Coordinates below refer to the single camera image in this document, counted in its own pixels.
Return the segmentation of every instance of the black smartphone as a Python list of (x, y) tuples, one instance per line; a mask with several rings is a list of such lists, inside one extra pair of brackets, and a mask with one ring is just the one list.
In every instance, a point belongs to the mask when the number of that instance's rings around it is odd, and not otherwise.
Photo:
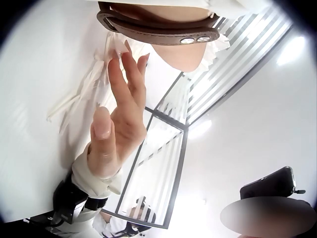
[(240, 189), (240, 198), (280, 196), (289, 197), (295, 191), (296, 183), (291, 167), (286, 166), (278, 171), (249, 183)]

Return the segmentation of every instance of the metal rivet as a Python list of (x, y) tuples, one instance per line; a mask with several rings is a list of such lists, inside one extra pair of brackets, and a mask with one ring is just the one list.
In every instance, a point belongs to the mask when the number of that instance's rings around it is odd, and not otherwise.
[(210, 39), (210, 36), (201, 36), (197, 39), (198, 42), (204, 42), (208, 41)]
[(185, 38), (185, 39), (181, 40), (180, 42), (182, 44), (190, 44), (190, 43), (193, 43), (194, 41), (195, 41), (194, 38)]

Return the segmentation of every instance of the glass panel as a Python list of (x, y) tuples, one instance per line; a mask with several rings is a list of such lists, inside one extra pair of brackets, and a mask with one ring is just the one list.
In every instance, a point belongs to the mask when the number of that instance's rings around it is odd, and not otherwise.
[(153, 117), (118, 214), (163, 225), (182, 145), (183, 132)]
[(213, 27), (229, 39), (231, 47), (217, 52), (208, 71), (198, 67), (184, 73), (158, 109), (182, 123), (191, 124), (262, 59), (291, 24), (276, 6), (258, 15), (233, 20), (220, 18)]
[[(150, 121), (151, 115), (152, 114), (150, 112), (144, 110), (143, 123), (144, 123), (145, 127), (147, 127), (147, 125)], [(123, 189), (124, 185), (126, 184), (126, 180), (128, 178), (129, 172), (131, 170), (131, 167), (132, 167), (132, 164), (133, 164), (133, 161), (135, 159), (135, 156), (137, 154), (138, 149), (139, 148), (137, 147), (122, 165), (122, 168), (121, 168), (121, 170), (122, 170), (121, 189)], [(116, 211), (119, 200), (120, 200), (120, 195), (112, 193), (111, 196), (108, 198), (106, 205), (103, 208), (109, 212), (114, 213)]]

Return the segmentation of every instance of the finger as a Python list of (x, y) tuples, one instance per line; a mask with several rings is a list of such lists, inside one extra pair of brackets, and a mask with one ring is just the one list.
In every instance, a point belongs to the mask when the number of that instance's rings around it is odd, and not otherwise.
[(143, 76), (143, 80), (145, 78), (145, 68), (146, 68), (146, 64), (149, 59), (149, 56), (150, 56), (150, 53), (148, 53), (147, 55), (141, 56), (137, 63), (139, 72)]
[(126, 78), (131, 89), (132, 97), (139, 107), (145, 104), (146, 89), (144, 85), (144, 77), (141, 75), (138, 65), (130, 52), (124, 53), (121, 57), (123, 67), (126, 71)]
[(108, 65), (108, 74), (111, 90), (117, 105), (127, 104), (133, 100), (128, 85), (126, 84), (118, 59), (112, 59)]
[(118, 170), (114, 123), (109, 111), (99, 107), (90, 127), (91, 145), (88, 167), (98, 177), (111, 177)]

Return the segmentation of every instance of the black hair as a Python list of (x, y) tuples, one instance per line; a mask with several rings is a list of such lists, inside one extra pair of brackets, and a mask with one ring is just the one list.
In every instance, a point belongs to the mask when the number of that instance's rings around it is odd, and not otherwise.
[[(143, 201), (142, 201), (142, 204), (141, 204), (140, 209), (144, 209), (144, 206), (145, 206), (144, 200), (145, 200), (145, 199), (143, 199)], [(151, 213), (151, 209), (148, 208), (147, 211), (146, 211), (146, 215), (145, 215), (144, 221), (148, 221), (148, 220), (149, 220), (150, 213)], [(156, 214), (154, 213), (151, 223), (154, 223), (154, 222), (155, 222), (155, 219), (156, 219)], [(133, 229), (132, 229), (132, 225), (135, 225), (138, 230), (137, 230), (137, 231), (133, 230)], [(112, 237), (107, 237), (104, 233), (102, 233), (102, 234), (103, 234), (104, 238), (131, 237), (131, 236), (137, 235), (138, 233), (144, 232), (144, 231), (146, 231), (146, 230), (148, 230), (148, 229), (150, 229), (150, 228), (151, 228), (151, 227), (147, 227), (147, 226), (143, 226), (143, 225), (139, 225), (139, 224), (134, 224), (134, 223), (131, 223), (131, 222), (127, 222), (125, 229), (122, 230), (122, 231), (119, 231), (119, 232), (117, 232), (117, 233), (115, 233), (115, 234), (112, 234)]]

